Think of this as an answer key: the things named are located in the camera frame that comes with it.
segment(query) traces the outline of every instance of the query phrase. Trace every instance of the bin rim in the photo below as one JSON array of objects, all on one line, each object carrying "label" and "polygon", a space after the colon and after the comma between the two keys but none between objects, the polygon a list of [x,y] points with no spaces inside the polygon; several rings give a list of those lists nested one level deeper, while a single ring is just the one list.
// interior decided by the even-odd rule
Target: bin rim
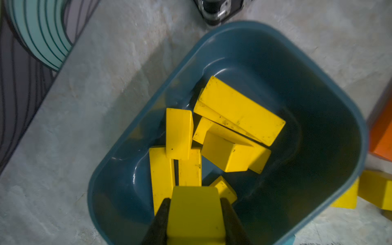
[{"label": "bin rim", "polygon": [[355,118],[355,121],[358,124],[359,133],[361,135],[361,152],[359,153],[359,158],[357,162],[357,166],[354,168],[351,176],[348,180],[331,196],[329,196],[323,203],[321,203],[317,208],[315,208],[312,212],[310,212],[306,217],[304,217],[300,222],[298,222],[291,230],[289,230],[285,235],[279,238],[274,245],[281,245],[291,236],[293,236],[296,232],[298,232],[301,228],[303,228],[307,223],[309,223],[312,219],[314,219],[317,215],[319,215],[323,210],[325,210],[335,199],[340,197],[346,190],[348,190],[353,184],[357,177],[360,176],[364,167],[365,167],[365,159],[368,151],[368,128],[366,122],[359,111],[358,107],[355,103],[345,94],[345,92],[335,83],[333,80],[321,70],[320,67],[316,65],[314,61],[312,61],[304,52],[302,52],[297,46],[295,46],[286,36],[280,33],[278,30],[273,27],[255,21],[238,21],[231,22],[217,27],[216,29],[206,33],[196,44],[195,46],[188,52],[188,54],[184,57],[184,59],[178,64],[178,66],[173,70],[173,72],[169,75],[169,77],[165,80],[165,82],[158,88],[155,94],[150,98],[150,100],[146,103],[144,108],[140,111],[140,113],[135,117],[135,119],[131,122],[131,124],[125,129],[116,143],[112,146],[109,152],[105,155],[102,161],[98,164],[96,169],[94,170],[88,185],[87,190],[87,206],[89,210],[89,214],[91,220],[99,232],[99,234],[103,237],[103,239],[109,244],[114,245],[114,243],[109,239],[109,237],[105,234],[103,229],[100,227],[97,219],[94,215],[92,199],[93,199],[93,187],[95,184],[95,180],[97,176],[100,174],[103,167],[105,167],[106,163],[110,160],[111,156],[119,149],[121,144],[127,139],[128,135],[131,131],[140,123],[142,118],[146,115],[148,111],[154,106],[156,101],[158,100],[161,93],[170,85],[170,83],[174,80],[174,78],[181,72],[184,67],[190,62],[190,60],[195,56],[195,54],[201,49],[204,45],[207,45],[208,42],[214,39],[215,36],[220,35],[227,31],[237,30],[237,29],[251,29],[255,31],[260,31],[266,33],[276,41],[280,42],[284,45],[291,53],[301,62],[303,62],[307,67],[309,67],[313,73],[319,77],[323,83],[330,89],[334,94],[342,101],[342,103],[349,109],[352,113],[352,116]]}]

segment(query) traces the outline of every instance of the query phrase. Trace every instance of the orange box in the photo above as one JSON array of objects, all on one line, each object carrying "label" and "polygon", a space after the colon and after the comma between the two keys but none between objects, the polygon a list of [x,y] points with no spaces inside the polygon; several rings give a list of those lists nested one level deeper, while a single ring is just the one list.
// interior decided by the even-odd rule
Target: orange box
[{"label": "orange box", "polygon": [[392,162],[392,97],[370,130],[369,151]]}]

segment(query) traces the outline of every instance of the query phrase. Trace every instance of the gray floor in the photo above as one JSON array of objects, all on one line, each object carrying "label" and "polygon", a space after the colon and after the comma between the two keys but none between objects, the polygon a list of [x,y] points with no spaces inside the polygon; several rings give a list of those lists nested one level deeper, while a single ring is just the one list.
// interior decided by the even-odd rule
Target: gray floor
[{"label": "gray floor", "polygon": [[[255,0],[234,19],[277,28],[367,117],[392,76],[389,0]],[[191,0],[102,0],[0,176],[0,244],[105,244],[89,178],[124,129],[207,32]],[[371,168],[392,171],[373,157]],[[295,244],[391,244],[392,222],[359,198],[329,208]]]}]

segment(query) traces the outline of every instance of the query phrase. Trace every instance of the yellow block on floor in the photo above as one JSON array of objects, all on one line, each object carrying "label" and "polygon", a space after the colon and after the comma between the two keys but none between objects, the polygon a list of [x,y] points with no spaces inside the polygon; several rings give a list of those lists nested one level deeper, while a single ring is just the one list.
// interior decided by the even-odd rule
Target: yellow block on floor
[{"label": "yellow block on floor", "polygon": [[199,101],[267,146],[272,145],[286,124],[274,113],[213,76]]},{"label": "yellow block on floor", "polygon": [[242,135],[245,135],[251,139],[259,141],[258,139],[256,139],[254,136],[247,133],[245,130],[243,130],[239,126],[235,125],[234,123],[232,123],[229,120],[227,120],[226,118],[222,117],[221,115],[219,115],[215,111],[208,108],[206,105],[204,105],[202,102],[200,102],[199,99],[196,102],[196,105],[193,109],[193,112],[196,114],[199,114],[200,116],[202,116],[204,118],[208,118],[209,120],[211,120],[213,122],[216,122],[220,125],[223,125],[231,130],[234,130]]},{"label": "yellow block on floor", "polygon": [[354,184],[335,202],[331,204],[331,207],[354,209],[357,207],[357,196],[358,196],[359,178]]},{"label": "yellow block on floor", "polygon": [[189,160],[178,160],[178,185],[201,186],[201,149],[192,148]]},{"label": "yellow block on floor", "polygon": [[248,170],[253,152],[251,145],[207,132],[201,155],[225,172],[241,172]]},{"label": "yellow block on floor", "polygon": [[219,176],[210,186],[217,188],[219,197],[227,198],[230,204],[237,200],[237,193],[222,176]]},{"label": "yellow block on floor", "polygon": [[269,149],[257,144],[256,142],[253,142],[252,140],[245,138],[244,136],[241,136],[231,131],[228,128],[225,128],[211,120],[208,120],[205,117],[201,118],[198,126],[196,127],[195,134],[193,135],[193,140],[199,142],[200,144],[204,144],[204,138],[207,131],[215,135],[218,135],[224,139],[228,139],[231,141],[238,140],[253,146],[254,150],[252,152],[252,155],[250,156],[249,169],[258,174],[260,174],[263,171],[264,166],[271,155],[271,151]]},{"label": "yellow block on floor", "polygon": [[156,214],[162,201],[165,198],[172,197],[173,187],[176,185],[174,160],[166,157],[165,146],[150,148],[149,156],[152,200],[154,202],[154,214]]},{"label": "yellow block on floor", "polygon": [[193,135],[192,112],[166,109],[166,156],[171,159],[188,160]]},{"label": "yellow block on floor", "polygon": [[392,174],[364,170],[358,195],[381,209],[392,211]]},{"label": "yellow block on floor", "polygon": [[218,190],[205,186],[174,187],[166,233],[168,245],[225,244]]}]

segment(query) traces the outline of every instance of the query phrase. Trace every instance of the teal plastic bin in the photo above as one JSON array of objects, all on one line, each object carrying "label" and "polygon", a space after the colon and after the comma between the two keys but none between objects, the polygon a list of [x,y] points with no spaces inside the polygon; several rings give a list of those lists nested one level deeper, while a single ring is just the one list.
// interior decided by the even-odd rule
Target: teal plastic bin
[{"label": "teal plastic bin", "polygon": [[260,175],[222,173],[203,158],[203,185],[224,176],[255,244],[284,244],[361,174],[368,134],[347,95],[273,28],[226,24],[195,45],[93,173],[89,211],[108,244],[143,239],[154,218],[148,148],[165,144],[166,108],[192,109],[211,76],[286,121]]}]

